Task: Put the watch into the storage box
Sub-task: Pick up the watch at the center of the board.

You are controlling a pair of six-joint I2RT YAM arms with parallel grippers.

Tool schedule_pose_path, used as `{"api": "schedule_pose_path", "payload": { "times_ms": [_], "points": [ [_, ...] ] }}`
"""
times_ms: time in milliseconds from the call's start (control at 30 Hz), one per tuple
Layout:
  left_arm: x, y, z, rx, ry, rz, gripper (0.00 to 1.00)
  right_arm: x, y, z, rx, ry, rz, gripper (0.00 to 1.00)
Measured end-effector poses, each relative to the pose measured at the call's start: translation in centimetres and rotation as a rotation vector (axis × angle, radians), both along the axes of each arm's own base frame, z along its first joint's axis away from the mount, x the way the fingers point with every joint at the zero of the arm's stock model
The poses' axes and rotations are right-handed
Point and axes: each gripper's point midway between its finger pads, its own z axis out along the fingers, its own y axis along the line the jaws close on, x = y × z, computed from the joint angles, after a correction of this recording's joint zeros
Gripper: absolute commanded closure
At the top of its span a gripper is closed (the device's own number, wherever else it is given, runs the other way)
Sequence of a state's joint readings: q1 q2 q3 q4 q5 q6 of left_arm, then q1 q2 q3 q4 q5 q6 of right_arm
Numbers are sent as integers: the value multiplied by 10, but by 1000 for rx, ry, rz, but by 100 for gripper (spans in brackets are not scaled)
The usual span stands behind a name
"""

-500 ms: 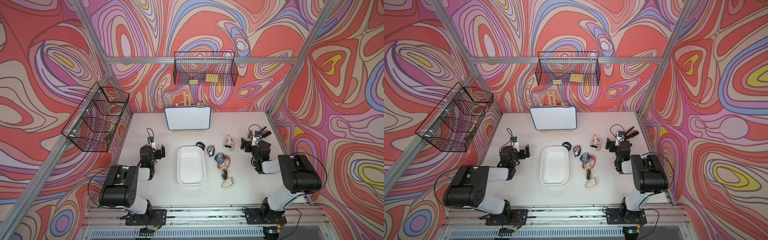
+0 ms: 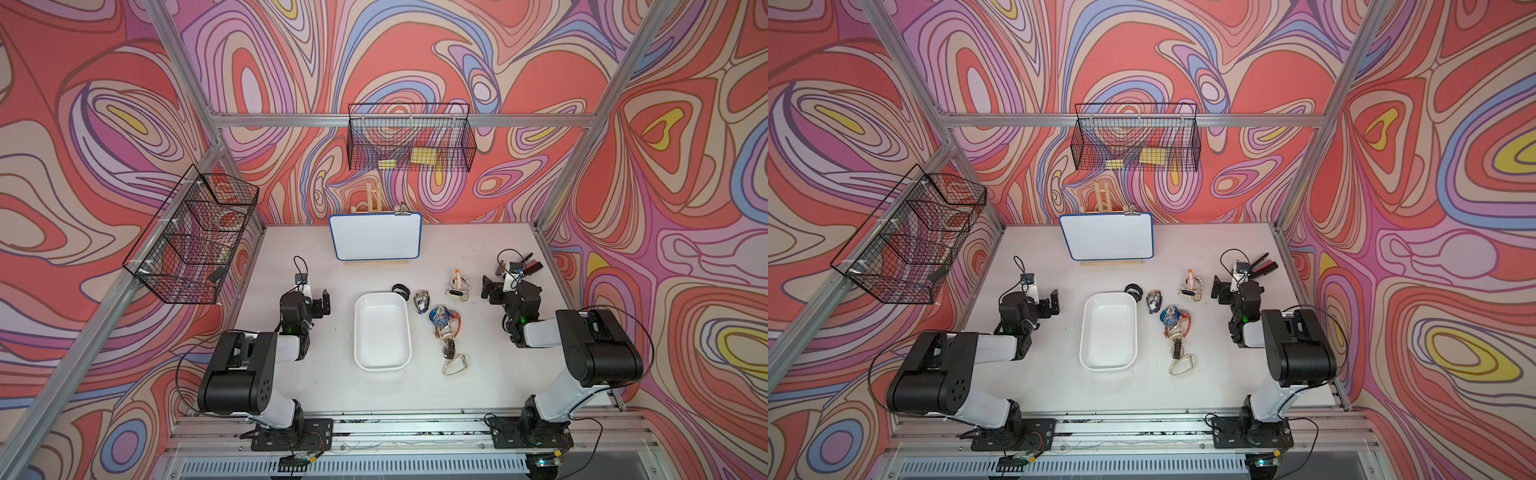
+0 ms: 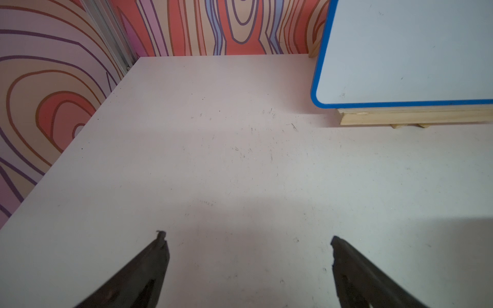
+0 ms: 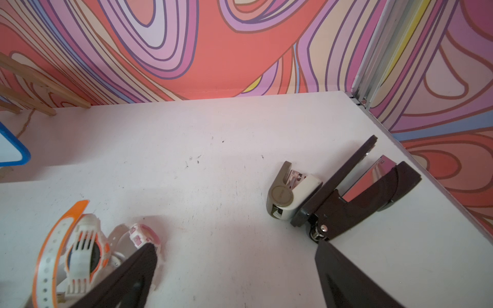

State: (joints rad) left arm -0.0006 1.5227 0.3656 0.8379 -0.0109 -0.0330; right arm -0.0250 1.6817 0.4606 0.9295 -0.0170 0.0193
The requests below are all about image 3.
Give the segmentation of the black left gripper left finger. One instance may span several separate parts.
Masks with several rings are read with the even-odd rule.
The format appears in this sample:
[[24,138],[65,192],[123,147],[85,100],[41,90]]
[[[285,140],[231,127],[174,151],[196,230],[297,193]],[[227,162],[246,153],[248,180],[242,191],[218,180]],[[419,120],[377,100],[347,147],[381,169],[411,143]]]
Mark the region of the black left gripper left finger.
[[157,237],[78,307],[156,307],[170,260],[166,233]]

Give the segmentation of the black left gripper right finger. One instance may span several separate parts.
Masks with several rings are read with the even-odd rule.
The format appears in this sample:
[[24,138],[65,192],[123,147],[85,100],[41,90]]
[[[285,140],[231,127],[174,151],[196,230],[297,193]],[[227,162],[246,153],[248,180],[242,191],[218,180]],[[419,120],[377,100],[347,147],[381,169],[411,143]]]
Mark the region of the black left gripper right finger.
[[346,240],[335,236],[333,276],[342,307],[425,307]]

